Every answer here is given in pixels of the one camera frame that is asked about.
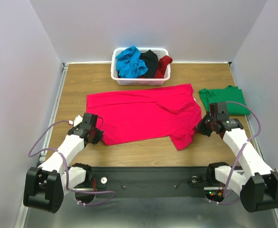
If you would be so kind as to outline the pink red t shirt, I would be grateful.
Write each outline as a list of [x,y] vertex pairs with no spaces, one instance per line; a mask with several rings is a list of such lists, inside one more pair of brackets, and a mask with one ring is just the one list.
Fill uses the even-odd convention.
[[86,112],[103,118],[97,126],[107,146],[168,136],[178,151],[201,120],[191,84],[89,94]]

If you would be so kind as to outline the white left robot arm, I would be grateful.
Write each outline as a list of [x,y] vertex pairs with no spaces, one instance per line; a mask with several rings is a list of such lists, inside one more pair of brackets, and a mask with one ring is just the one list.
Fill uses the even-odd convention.
[[97,144],[102,139],[103,131],[96,126],[98,118],[96,114],[84,113],[70,121],[72,127],[62,144],[53,149],[45,162],[27,171],[24,206],[56,213],[72,188],[95,183],[91,166],[81,163],[70,166],[70,163],[88,144]]

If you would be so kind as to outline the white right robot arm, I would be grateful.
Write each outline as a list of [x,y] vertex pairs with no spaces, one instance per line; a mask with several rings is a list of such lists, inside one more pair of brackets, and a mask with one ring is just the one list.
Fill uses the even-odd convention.
[[229,146],[236,160],[232,166],[224,162],[208,166],[205,179],[210,185],[222,183],[224,190],[235,192],[248,212],[278,209],[278,172],[258,154],[237,118],[230,118],[227,102],[211,103],[210,110],[195,131],[210,136],[213,132]]

